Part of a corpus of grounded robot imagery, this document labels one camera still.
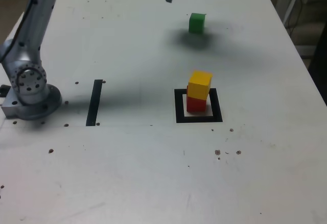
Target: black square outline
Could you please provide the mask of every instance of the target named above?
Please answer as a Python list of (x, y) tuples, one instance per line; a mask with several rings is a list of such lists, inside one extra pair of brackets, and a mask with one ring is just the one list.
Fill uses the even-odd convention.
[(212, 116), (194, 116), (185, 117), (183, 95), (186, 94), (186, 89), (175, 89), (175, 111), (176, 111), (176, 123), (210, 123), (210, 122), (222, 122), (221, 111), (219, 107), (217, 90), (211, 88), (209, 91)]

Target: cable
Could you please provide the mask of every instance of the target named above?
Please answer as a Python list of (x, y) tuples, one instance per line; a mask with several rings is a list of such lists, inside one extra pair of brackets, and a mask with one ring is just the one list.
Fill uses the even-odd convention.
[(301, 13), (302, 13), (302, 9), (303, 9), (303, 1), (300, 0), (300, 3), (301, 3), (301, 8), (300, 8), (300, 11), (299, 11), (299, 13), (298, 13), (298, 16), (297, 16), (297, 19), (296, 19), (295, 25), (294, 25), (294, 27), (293, 27), (292, 30), (291, 30), (291, 28), (290, 28), (290, 19), (291, 19), (291, 15), (292, 15), (293, 9), (294, 9), (295, 7), (292, 9), (291, 14), (290, 14), (290, 17), (288, 18), (288, 29), (290, 30), (290, 38), (292, 38), (293, 31), (294, 31), (294, 29), (297, 27), (298, 21), (299, 21), (299, 19), (300, 19)]
[(26, 9), (26, 12), (25, 14), (23, 15), (22, 17), (22, 20), (17, 28), (17, 31), (15, 33), (15, 36), (14, 38), (12, 39), (11, 43), (10, 43), (10, 46), (7, 48), (6, 52), (4, 53), (4, 55), (2, 56), (1, 60), (0, 60), (0, 63), (3, 62), (3, 60), (6, 58), (6, 56), (9, 54), (9, 52), (11, 51), (12, 47), (14, 46), (17, 38), (18, 38), (18, 35), (19, 35), (19, 32), (20, 32), (20, 29), (21, 27), (24, 25), (24, 22), (26, 21), (30, 11), (31, 11), (31, 8), (32, 8), (32, 5), (33, 4), (37, 4), (37, 0), (30, 0), (28, 6), (27, 6), (27, 9)]

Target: green cube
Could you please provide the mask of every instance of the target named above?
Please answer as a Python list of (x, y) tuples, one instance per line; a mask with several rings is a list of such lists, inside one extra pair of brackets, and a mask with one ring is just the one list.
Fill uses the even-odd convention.
[(203, 34), (205, 14), (192, 13), (189, 22), (189, 33)]

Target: white table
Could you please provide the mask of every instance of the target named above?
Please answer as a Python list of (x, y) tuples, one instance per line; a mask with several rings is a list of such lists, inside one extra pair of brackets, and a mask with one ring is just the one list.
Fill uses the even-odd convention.
[[(41, 57), (69, 104), (1, 113), (1, 224), (326, 222), (327, 108), (270, 0), (57, 0)], [(194, 69), (214, 74), (223, 122), (176, 123)]]

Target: yellow cube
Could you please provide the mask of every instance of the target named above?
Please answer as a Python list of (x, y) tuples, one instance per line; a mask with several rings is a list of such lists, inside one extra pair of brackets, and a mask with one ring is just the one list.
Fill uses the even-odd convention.
[(194, 71), (188, 86), (188, 97), (206, 100), (210, 91), (212, 74), (202, 71)]

